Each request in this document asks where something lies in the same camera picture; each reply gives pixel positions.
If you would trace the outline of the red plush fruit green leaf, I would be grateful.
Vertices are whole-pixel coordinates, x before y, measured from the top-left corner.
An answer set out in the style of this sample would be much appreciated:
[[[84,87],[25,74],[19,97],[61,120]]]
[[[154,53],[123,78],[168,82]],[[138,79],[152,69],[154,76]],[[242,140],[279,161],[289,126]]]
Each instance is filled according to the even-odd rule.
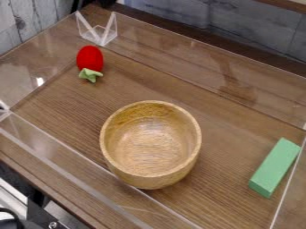
[[[96,78],[103,76],[104,56],[95,46],[84,46],[76,54],[76,66],[79,78],[95,83]]]

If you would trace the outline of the wooden bowl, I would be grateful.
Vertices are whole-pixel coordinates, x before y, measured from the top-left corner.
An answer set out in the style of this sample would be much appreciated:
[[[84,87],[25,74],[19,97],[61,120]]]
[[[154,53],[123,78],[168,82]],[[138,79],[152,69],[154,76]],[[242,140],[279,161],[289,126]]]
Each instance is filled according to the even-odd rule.
[[[202,130],[184,108],[143,100],[107,118],[99,146],[109,171],[124,183],[162,189],[190,173],[200,152]]]

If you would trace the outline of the green foam block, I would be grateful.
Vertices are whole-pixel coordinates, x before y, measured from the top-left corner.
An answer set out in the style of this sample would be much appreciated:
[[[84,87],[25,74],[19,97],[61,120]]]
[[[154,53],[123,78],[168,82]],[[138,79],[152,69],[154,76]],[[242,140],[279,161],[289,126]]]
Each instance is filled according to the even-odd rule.
[[[260,166],[248,180],[248,187],[264,198],[270,198],[297,157],[301,146],[280,138],[271,148]]]

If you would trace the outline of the clear acrylic enclosure wall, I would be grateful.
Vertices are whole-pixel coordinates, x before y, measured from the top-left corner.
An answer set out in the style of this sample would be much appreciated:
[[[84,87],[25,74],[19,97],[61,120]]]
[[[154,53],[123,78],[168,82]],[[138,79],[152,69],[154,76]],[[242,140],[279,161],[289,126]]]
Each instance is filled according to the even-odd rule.
[[[95,229],[306,229],[306,149],[270,198],[248,180],[280,138],[306,141],[306,69],[291,72],[218,48],[164,23],[88,5],[91,26],[116,14],[100,47],[75,14],[0,56],[0,161]],[[103,76],[79,78],[95,46]],[[160,100],[196,118],[202,146],[184,179],[155,190],[125,184],[99,146],[107,118]]]

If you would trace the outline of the clear acrylic corner bracket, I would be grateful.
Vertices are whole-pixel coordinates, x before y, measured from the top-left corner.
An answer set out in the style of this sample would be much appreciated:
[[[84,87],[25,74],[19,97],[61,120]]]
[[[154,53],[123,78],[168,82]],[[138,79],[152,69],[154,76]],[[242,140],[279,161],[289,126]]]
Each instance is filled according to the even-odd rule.
[[[97,46],[104,47],[117,37],[117,20],[115,13],[109,15],[105,27],[100,25],[91,26],[79,11],[75,12],[75,19],[80,37]]]

